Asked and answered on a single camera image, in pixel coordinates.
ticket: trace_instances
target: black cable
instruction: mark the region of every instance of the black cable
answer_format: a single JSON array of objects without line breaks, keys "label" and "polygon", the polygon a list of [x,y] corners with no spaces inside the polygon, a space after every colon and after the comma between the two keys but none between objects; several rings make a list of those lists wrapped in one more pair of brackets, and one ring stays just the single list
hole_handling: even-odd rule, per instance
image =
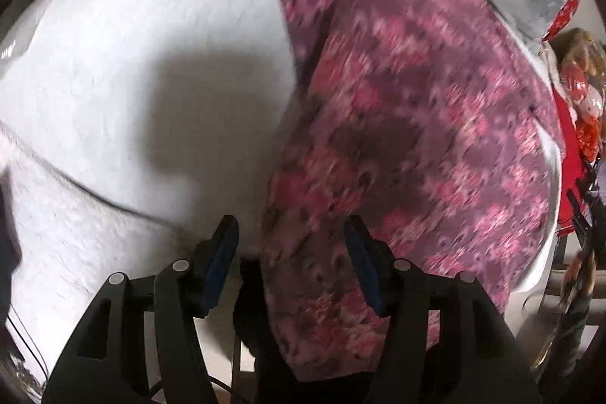
[{"label": "black cable", "polygon": [[[38,356],[40,357],[40,359],[42,360],[42,363],[44,364],[44,368],[42,367],[42,365],[40,365],[40,362],[37,360],[36,355],[34,354],[34,358],[36,358],[36,363],[38,363],[38,365],[40,366],[40,369],[42,370],[42,373],[44,373],[44,376],[46,377],[46,379],[48,380],[48,376],[50,375],[49,371],[48,371],[48,367],[46,366],[46,361],[44,361],[44,356],[42,356],[42,352],[40,351],[40,349],[36,346],[36,342],[34,341],[34,338],[31,336],[31,334],[28,332],[27,327],[25,327],[25,324],[23,323],[23,320],[21,319],[21,317],[19,316],[19,314],[17,313],[17,310],[14,309],[14,306],[11,305],[11,310],[13,310],[14,315],[17,317],[17,320],[19,320],[19,323],[21,324],[21,327],[23,327],[23,330],[25,331],[25,334],[30,338],[31,344],[34,346],[34,349],[37,351]],[[17,334],[19,334],[19,337],[21,338],[21,340],[23,341],[23,343],[27,346],[27,343],[25,342],[25,340],[23,339],[23,336],[19,333],[19,331],[17,330],[16,327],[14,327],[14,330],[17,332]],[[33,354],[33,351],[29,348],[29,346],[27,346],[27,349]]]},{"label": "black cable", "polygon": [[40,363],[40,360],[38,359],[38,357],[36,356],[36,354],[31,350],[31,347],[29,346],[29,344],[26,342],[26,340],[23,338],[23,336],[20,334],[20,332],[17,330],[17,327],[14,325],[14,322],[10,319],[10,316],[7,317],[7,320],[10,322],[10,324],[13,326],[14,331],[17,333],[17,335],[21,338],[21,340],[23,341],[23,344],[25,344],[25,347],[27,348],[27,350],[30,352],[30,354],[34,357],[34,359],[36,360],[36,363],[38,364],[38,366],[40,367],[40,370],[42,370],[42,373],[44,374],[44,377],[46,378],[46,380],[48,381],[48,370],[45,370],[44,366],[42,366],[42,364]]},{"label": "black cable", "polygon": [[[210,382],[212,382],[213,384],[221,387],[223,390],[226,390],[232,396],[235,396],[242,404],[250,404],[250,402],[248,400],[244,399],[236,391],[233,391],[229,385],[224,384],[219,379],[215,379],[214,377],[211,377],[209,375],[208,380],[210,380]],[[147,394],[147,397],[150,397],[150,398],[154,397],[157,393],[159,393],[160,390],[162,390],[162,381],[157,381],[154,385],[151,386],[150,391]]]},{"label": "black cable", "polygon": [[150,387],[150,391],[147,393],[147,397],[150,399],[156,396],[159,391],[162,390],[162,381],[157,381],[154,385]]}]

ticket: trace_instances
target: pink floral fabric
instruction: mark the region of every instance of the pink floral fabric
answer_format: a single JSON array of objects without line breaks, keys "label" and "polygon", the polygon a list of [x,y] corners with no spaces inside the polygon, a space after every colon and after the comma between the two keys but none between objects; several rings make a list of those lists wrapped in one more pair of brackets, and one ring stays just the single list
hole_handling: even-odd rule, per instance
[{"label": "pink floral fabric", "polygon": [[[305,112],[271,180],[261,263],[280,350],[312,381],[374,370],[387,329],[362,298],[346,215],[429,273],[473,271],[504,309],[548,209],[535,122],[562,139],[486,0],[282,3]],[[437,331],[432,314],[429,344]]]}]

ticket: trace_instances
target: plastic bag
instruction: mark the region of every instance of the plastic bag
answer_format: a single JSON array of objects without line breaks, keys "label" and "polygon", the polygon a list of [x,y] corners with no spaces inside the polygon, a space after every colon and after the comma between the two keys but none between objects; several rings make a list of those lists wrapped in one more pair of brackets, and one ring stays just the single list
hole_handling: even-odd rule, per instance
[{"label": "plastic bag", "polygon": [[560,79],[579,117],[576,135],[581,152],[593,162],[606,140],[606,53],[589,32],[580,30],[574,36]]},{"label": "plastic bag", "polygon": [[36,29],[53,0],[35,0],[0,42],[0,79],[30,46]]}]

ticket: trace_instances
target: metal pivot bolt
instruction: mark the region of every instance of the metal pivot bolt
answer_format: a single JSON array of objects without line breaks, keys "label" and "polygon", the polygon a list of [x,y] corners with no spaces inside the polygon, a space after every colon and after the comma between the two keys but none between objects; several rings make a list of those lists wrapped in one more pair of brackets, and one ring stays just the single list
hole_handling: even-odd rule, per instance
[{"label": "metal pivot bolt", "polygon": [[476,280],[476,276],[474,273],[470,273],[469,271],[463,271],[459,274],[459,278],[464,283],[473,283]]},{"label": "metal pivot bolt", "polygon": [[124,281],[124,275],[123,273],[113,273],[108,281],[110,282],[110,285],[119,285],[122,281]]},{"label": "metal pivot bolt", "polygon": [[183,271],[187,271],[188,269],[189,262],[187,262],[185,259],[175,260],[175,262],[173,262],[173,271],[182,273]]},{"label": "metal pivot bolt", "polygon": [[396,259],[393,261],[393,267],[395,267],[398,271],[408,271],[410,269],[410,262],[406,259]]}]

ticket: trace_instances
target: dark clothing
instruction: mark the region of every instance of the dark clothing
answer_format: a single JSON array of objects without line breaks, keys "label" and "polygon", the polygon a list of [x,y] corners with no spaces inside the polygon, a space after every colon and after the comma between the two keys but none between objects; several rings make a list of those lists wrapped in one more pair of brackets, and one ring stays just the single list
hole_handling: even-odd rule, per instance
[{"label": "dark clothing", "polygon": [[[242,261],[242,288],[233,311],[236,333],[255,357],[258,378],[256,402],[273,404],[362,404],[373,374],[356,373],[319,382],[299,382],[278,350],[269,326],[261,269],[257,261]],[[554,402],[575,367],[575,355],[587,321],[590,297],[578,296],[572,303],[553,342],[553,352],[543,367],[539,390],[546,403]],[[431,369],[434,346],[426,357],[425,370]]]},{"label": "dark clothing", "polygon": [[554,337],[552,352],[541,368],[539,390],[546,402],[555,402],[576,364],[576,352],[587,322],[591,295],[578,295],[570,305]]},{"label": "dark clothing", "polygon": [[262,404],[361,404],[369,391],[372,373],[356,373],[319,382],[299,382],[282,358],[269,327],[263,279],[257,261],[242,261],[242,288],[233,311],[236,333],[255,357]]},{"label": "dark clothing", "polygon": [[10,286],[13,271],[19,265],[19,252],[8,233],[3,194],[0,193],[0,325],[4,325],[10,307]]}]

